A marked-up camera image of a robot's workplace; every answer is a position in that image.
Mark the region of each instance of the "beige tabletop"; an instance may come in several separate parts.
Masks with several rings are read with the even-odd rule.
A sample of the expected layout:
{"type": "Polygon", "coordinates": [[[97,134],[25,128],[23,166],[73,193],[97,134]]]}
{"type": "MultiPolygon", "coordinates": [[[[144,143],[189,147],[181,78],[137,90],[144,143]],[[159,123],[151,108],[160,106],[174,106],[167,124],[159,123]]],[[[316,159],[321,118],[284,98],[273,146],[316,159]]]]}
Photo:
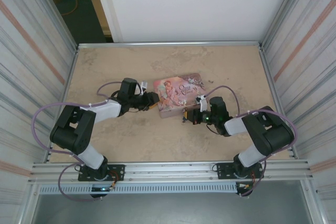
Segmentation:
{"type": "MultiPolygon", "coordinates": [[[[256,46],[80,49],[67,101],[99,102],[98,87],[125,77],[146,80],[148,91],[153,91],[155,80],[195,72],[201,75],[207,91],[230,86],[238,96],[241,112],[266,105],[275,108],[256,46]]],[[[119,87],[106,86],[102,92],[110,95],[119,87]]],[[[230,115],[237,114],[230,91],[219,89],[210,96],[222,96],[230,115]]],[[[181,116],[161,119],[156,107],[95,124],[91,144],[110,162],[177,162],[231,160],[252,141],[248,134],[223,137],[204,124],[183,125],[181,116]]],[[[288,152],[273,158],[289,158],[288,152]]],[[[74,159],[53,153],[50,161],[74,159]]]]}

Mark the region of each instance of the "black bracket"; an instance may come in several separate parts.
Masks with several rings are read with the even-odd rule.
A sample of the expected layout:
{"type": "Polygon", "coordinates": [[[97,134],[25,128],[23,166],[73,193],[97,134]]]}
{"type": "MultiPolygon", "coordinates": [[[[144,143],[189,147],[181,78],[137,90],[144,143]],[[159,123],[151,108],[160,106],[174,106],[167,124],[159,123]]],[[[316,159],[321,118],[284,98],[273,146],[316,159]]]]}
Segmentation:
{"type": "Polygon", "coordinates": [[[257,163],[251,167],[250,173],[244,177],[239,177],[236,174],[234,163],[217,163],[216,170],[218,179],[252,179],[252,173],[255,175],[255,179],[261,177],[263,168],[260,163],[257,163]]]}
{"type": "Polygon", "coordinates": [[[110,173],[110,171],[114,171],[118,174],[118,181],[124,180],[125,175],[125,165],[107,165],[107,175],[103,179],[95,179],[94,175],[90,172],[91,169],[89,169],[87,166],[81,166],[79,170],[78,175],[78,181],[115,181],[116,177],[114,173],[110,173]]]}

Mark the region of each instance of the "pink box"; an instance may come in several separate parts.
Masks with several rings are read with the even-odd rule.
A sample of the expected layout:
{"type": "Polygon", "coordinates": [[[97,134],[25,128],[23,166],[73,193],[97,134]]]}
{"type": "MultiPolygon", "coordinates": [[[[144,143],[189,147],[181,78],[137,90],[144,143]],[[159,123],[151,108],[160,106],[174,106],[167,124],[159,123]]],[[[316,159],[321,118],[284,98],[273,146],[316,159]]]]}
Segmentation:
{"type": "Polygon", "coordinates": [[[198,73],[154,81],[154,91],[160,97],[158,107],[161,118],[182,115],[184,108],[199,108],[195,99],[198,95],[206,94],[198,73]]]}

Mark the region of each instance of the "orange stripe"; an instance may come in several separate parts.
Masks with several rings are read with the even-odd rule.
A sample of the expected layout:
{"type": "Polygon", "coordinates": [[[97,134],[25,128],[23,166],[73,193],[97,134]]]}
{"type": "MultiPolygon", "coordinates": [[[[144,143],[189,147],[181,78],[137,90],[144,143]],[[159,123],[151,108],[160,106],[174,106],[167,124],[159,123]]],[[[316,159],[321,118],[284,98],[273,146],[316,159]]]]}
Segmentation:
{"type": "Polygon", "coordinates": [[[14,17],[14,15],[10,12],[7,6],[4,4],[2,0],[0,0],[0,9],[3,14],[7,17],[7,19],[13,24],[13,26],[18,30],[18,32],[22,35],[22,37],[27,41],[27,43],[31,46],[31,48],[35,51],[37,55],[40,56],[42,61],[47,65],[47,67],[53,72],[53,74],[57,77],[57,79],[64,84],[65,80],[60,75],[60,73],[53,67],[53,64],[47,59],[41,49],[37,46],[31,36],[26,32],[26,30],[20,25],[18,20],[14,17]]]}
{"type": "Polygon", "coordinates": [[[30,176],[30,171],[29,170],[24,169],[24,168],[19,167],[19,166],[16,166],[16,165],[12,165],[10,163],[6,163],[6,162],[1,161],[1,160],[0,160],[0,170],[3,170],[5,172],[9,172],[9,173],[14,173],[14,174],[26,176],[26,177],[30,176]]]}
{"type": "Polygon", "coordinates": [[[294,51],[290,54],[288,59],[285,61],[283,66],[280,68],[279,72],[274,76],[275,81],[279,79],[282,72],[286,69],[286,67],[290,64],[290,62],[294,59],[294,57],[302,49],[302,47],[305,45],[305,43],[311,37],[311,35],[317,30],[317,28],[319,28],[322,22],[328,17],[328,15],[331,13],[331,11],[334,9],[335,6],[336,6],[336,0],[331,0],[330,3],[326,6],[326,8],[323,10],[323,12],[320,14],[320,16],[316,19],[315,23],[312,25],[308,33],[304,36],[302,41],[296,46],[294,51]]]}
{"type": "Polygon", "coordinates": [[[336,157],[312,165],[310,166],[310,170],[312,173],[317,173],[334,167],[336,167],[336,157]]]}

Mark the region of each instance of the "corrugated metal wall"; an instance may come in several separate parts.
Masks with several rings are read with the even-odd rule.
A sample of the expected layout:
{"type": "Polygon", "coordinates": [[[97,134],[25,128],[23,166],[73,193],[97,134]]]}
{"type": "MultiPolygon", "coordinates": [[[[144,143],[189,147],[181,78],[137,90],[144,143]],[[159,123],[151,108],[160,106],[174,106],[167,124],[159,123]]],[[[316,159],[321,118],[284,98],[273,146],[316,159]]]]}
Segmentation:
{"type": "MultiPolygon", "coordinates": [[[[31,166],[45,154],[32,115],[61,99],[76,45],[47,0],[0,0],[0,22],[0,223],[12,223],[31,166]]],[[[45,144],[56,111],[36,123],[45,144]]]]}
{"type": "Polygon", "coordinates": [[[285,113],[299,130],[318,194],[336,223],[336,0],[292,0],[266,58],[285,113]]]}

